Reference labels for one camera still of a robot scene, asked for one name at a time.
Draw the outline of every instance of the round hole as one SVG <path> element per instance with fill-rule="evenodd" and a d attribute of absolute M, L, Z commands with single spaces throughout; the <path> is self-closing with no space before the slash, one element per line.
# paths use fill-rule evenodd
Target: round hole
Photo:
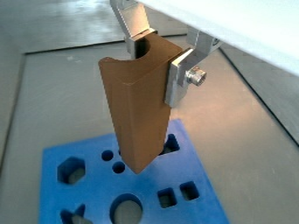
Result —
<path fill-rule="evenodd" d="M 114 152 L 111 150 L 104 150 L 102 153 L 102 158 L 104 161 L 110 161 L 114 158 Z"/>
<path fill-rule="evenodd" d="M 122 194 L 110 208 L 110 219 L 114 224 L 138 224 L 143 217 L 143 206 L 139 198 L 131 194 Z"/>
<path fill-rule="evenodd" d="M 115 173 L 122 173 L 126 170 L 126 165 L 122 162 L 116 162 L 112 166 Z"/>

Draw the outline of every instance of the white surface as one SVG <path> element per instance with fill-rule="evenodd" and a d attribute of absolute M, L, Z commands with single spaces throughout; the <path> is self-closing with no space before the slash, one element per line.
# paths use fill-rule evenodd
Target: white surface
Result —
<path fill-rule="evenodd" d="M 0 223 L 37 223 L 43 148 L 114 131 L 97 65 L 106 56 L 128 59 L 126 44 L 27 57 L 0 178 Z M 208 78 L 190 87 L 172 118 L 182 118 L 231 224 L 295 224 L 296 145 L 220 53 L 200 66 Z"/>
<path fill-rule="evenodd" d="M 299 75 L 299 1 L 140 0 L 139 2 Z"/>

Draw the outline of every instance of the brown cardboard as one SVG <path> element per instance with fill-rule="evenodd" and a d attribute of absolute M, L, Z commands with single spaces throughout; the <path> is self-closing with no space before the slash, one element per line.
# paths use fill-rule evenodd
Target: brown cardboard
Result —
<path fill-rule="evenodd" d="M 171 114 L 164 103 L 170 60 L 183 51 L 154 33 L 144 37 L 144 50 L 139 59 L 104 58 L 99 62 L 122 158 L 135 173 L 164 147 Z"/>

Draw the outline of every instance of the silver metal bracket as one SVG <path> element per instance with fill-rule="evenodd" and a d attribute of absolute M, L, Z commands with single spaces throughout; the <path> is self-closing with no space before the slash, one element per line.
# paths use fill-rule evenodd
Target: silver metal bracket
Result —
<path fill-rule="evenodd" d="M 156 32 L 150 27 L 146 7 L 135 0 L 110 0 L 116 19 L 126 34 L 127 51 L 131 58 L 138 58 L 138 41 L 151 32 Z"/>
<path fill-rule="evenodd" d="M 172 61 L 170 68 L 164 102 L 172 108 L 186 96 L 190 84 L 199 86 L 204 82 L 207 73 L 196 65 L 222 45 L 222 41 L 192 27 L 188 28 L 187 43 L 191 49 Z"/>
<path fill-rule="evenodd" d="M 110 4 L 126 34 L 127 51 L 131 58 L 136 59 L 140 56 L 139 40 L 151 32 L 156 32 L 148 24 L 146 7 L 135 0 L 110 0 Z M 186 96 L 190 84 L 199 86 L 204 82 L 207 73 L 196 65 L 219 48 L 222 41 L 190 27 L 187 43 L 191 48 L 172 61 L 170 67 L 164 102 L 172 108 Z"/>

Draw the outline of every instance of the blue foam block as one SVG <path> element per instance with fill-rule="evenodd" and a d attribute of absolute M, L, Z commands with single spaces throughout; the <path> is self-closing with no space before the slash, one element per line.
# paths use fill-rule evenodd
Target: blue foam block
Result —
<path fill-rule="evenodd" d="M 115 134 L 45 149 L 40 223 L 69 224 L 73 214 L 93 224 L 112 223 L 124 200 L 143 208 L 143 224 L 230 223 L 180 120 L 170 122 L 168 134 L 172 152 L 139 174 L 122 162 Z M 76 175 L 84 176 L 73 184 Z"/>

